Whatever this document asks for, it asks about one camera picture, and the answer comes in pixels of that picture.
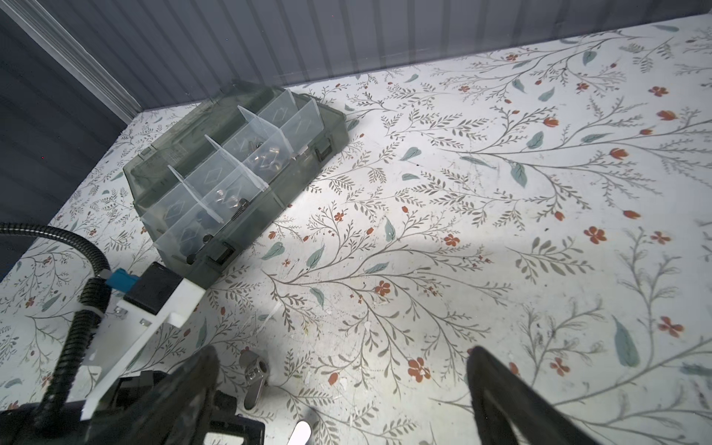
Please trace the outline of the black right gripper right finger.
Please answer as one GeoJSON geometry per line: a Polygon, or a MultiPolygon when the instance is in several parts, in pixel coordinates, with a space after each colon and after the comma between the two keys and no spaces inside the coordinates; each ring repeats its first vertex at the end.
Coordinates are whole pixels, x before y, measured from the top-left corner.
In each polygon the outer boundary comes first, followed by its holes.
{"type": "Polygon", "coordinates": [[[467,359],[467,384],[483,444],[593,444],[488,350],[476,346],[467,359]]]}

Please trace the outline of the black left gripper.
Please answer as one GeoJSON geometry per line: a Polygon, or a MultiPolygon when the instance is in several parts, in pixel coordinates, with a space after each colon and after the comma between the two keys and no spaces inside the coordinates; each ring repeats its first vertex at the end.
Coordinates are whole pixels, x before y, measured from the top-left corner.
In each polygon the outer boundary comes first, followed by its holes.
{"type": "Polygon", "coordinates": [[[34,427],[35,406],[1,413],[3,444],[263,444],[265,425],[237,414],[237,399],[201,371],[143,372],[120,378],[88,420],[85,402],[61,409],[49,430],[34,427]]]}

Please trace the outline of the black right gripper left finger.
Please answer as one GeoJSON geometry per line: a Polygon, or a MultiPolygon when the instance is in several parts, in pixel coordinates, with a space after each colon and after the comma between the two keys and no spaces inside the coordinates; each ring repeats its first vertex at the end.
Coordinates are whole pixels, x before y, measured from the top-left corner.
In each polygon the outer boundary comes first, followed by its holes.
{"type": "Polygon", "coordinates": [[[211,424],[219,371],[213,346],[172,374],[146,371],[120,378],[101,398],[88,444],[202,444],[211,424]]]}

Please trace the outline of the green transparent organizer box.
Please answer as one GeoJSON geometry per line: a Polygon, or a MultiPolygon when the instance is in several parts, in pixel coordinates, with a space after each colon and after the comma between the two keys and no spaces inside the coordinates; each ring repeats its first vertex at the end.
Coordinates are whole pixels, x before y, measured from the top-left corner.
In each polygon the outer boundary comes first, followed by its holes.
{"type": "Polygon", "coordinates": [[[349,141],[343,112],[236,81],[123,172],[165,266],[207,289],[349,141]]]}

